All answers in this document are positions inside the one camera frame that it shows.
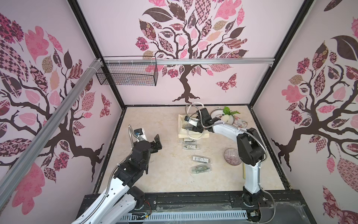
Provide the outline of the cream canvas tote bag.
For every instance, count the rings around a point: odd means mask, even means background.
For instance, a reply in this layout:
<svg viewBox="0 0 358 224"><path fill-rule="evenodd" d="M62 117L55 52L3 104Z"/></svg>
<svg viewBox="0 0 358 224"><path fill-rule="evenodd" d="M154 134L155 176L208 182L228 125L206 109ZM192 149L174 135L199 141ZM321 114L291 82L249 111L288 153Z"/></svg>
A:
<svg viewBox="0 0 358 224"><path fill-rule="evenodd" d="M209 138L210 134L202 126L209 126L212 117L208 109L201 102L189 103L185 107L185 114L178 118L178 137L194 140Z"/></svg>

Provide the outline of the green compass set case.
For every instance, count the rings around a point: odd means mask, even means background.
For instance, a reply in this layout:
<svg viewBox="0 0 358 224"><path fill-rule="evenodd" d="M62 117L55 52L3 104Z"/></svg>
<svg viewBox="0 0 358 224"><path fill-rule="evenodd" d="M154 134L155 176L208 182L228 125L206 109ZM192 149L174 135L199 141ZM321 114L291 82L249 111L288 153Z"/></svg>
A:
<svg viewBox="0 0 358 224"><path fill-rule="evenodd" d="M192 174L201 174L201 173L210 172L211 170L212 168L209 164L201 164L191 167L190 172Z"/></svg>

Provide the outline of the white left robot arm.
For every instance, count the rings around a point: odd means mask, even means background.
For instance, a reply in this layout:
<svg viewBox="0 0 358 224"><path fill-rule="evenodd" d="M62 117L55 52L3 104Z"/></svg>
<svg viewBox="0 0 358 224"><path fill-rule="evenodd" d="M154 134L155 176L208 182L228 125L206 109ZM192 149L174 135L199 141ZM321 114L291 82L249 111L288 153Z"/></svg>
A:
<svg viewBox="0 0 358 224"><path fill-rule="evenodd" d="M133 143L131 154L112 171L106 189L74 224L116 224L133 209L144 205L144 192L134 186L148 173L151 154L162 149L159 135L154 141Z"/></svg>

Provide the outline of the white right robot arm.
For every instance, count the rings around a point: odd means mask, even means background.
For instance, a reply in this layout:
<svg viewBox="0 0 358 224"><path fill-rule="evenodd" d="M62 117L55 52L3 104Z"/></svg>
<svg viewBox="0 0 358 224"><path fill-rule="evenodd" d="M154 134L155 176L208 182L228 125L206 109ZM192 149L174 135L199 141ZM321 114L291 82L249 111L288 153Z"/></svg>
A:
<svg viewBox="0 0 358 224"><path fill-rule="evenodd" d="M245 184L242 198L245 204L252 207L263 194L261 186L261 165L267 159L267 149L263 145L256 129L243 129L212 118L206 108L196 111L197 117L192 118L186 113L184 121L194 127L193 132L203 133L205 130L221 134L237 142L238 155L245 167Z"/></svg>

